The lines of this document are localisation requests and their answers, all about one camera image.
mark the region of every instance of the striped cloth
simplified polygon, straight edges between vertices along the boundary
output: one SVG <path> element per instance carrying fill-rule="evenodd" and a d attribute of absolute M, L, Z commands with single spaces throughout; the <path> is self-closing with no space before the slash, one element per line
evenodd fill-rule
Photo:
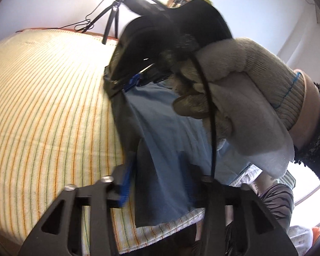
<path fill-rule="evenodd" d="M 115 43 L 60 30 L 27 30 L 0 42 L 0 235 L 22 244 L 65 184 L 85 186 L 124 157 L 103 91 Z M 112 210 L 120 253 L 150 245 L 203 217 L 136 228 L 134 200 Z M 83 218 L 88 255 L 88 211 Z"/>

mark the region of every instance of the gloved hand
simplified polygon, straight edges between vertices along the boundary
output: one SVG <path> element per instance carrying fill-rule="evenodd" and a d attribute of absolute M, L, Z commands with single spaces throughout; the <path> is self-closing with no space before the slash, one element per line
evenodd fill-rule
<path fill-rule="evenodd" d="M 296 123 L 304 100 L 304 79 L 295 73 L 278 57 L 255 41 L 248 38 L 227 39 L 212 43 L 196 53 L 207 81 L 214 83 L 231 72 L 246 72 L 267 101 L 276 111 L 287 130 Z M 182 74 L 192 80 L 196 91 L 202 93 L 200 77 L 190 60 L 181 66 Z M 190 95 L 187 85 L 174 79 L 175 91 L 183 97 L 174 103 L 174 110 L 180 115 L 195 118 L 207 117 L 208 109 L 204 94 Z M 217 135 L 228 137 L 231 122 L 227 113 L 216 112 Z"/>

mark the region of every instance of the blue fabric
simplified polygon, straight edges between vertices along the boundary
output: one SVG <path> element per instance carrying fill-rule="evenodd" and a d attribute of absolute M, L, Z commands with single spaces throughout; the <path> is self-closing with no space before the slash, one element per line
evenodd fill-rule
<path fill-rule="evenodd" d="M 180 170 L 181 151 L 186 153 L 191 164 L 201 168 L 203 174 L 208 175 L 211 170 L 211 146 L 202 121 L 177 115 L 172 108 L 172 102 L 177 97 L 163 84 L 154 83 L 135 87 L 126 93 L 154 163 L 151 169 L 138 167 L 147 168 L 148 173 L 139 170 L 140 174 L 149 174 L 143 178 L 145 186 L 151 189 L 154 197 L 159 197 L 152 202 L 156 204 L 153 208 L 157 209 L 152 218 L 154 222 L 147 222 L 147 225 L 179 218 L 190 210 Z M 215 177 L 222 184 L 230 184 L 248 163 L 226 142 L 217 153 Z M 148 177 L 153 178 L 152 182 L 146 182 L 150 180 Z"/>

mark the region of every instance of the striped towel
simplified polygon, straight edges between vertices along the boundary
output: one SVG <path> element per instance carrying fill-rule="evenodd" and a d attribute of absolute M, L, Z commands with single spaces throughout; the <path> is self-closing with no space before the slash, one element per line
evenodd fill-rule
<path fill-rule="evenodd" d="M 124 156 L 103 91 L 115 43 L 60 30 L 26 30 L 0 42 L 0 236 L 22 244 L 65 184 L 86 186 Z M 150 245 L 203 218 L 136 228 L 134 200 L 112 209 L 120 253 Z M 83 217 L 88 249 L 87 209 Z"/>

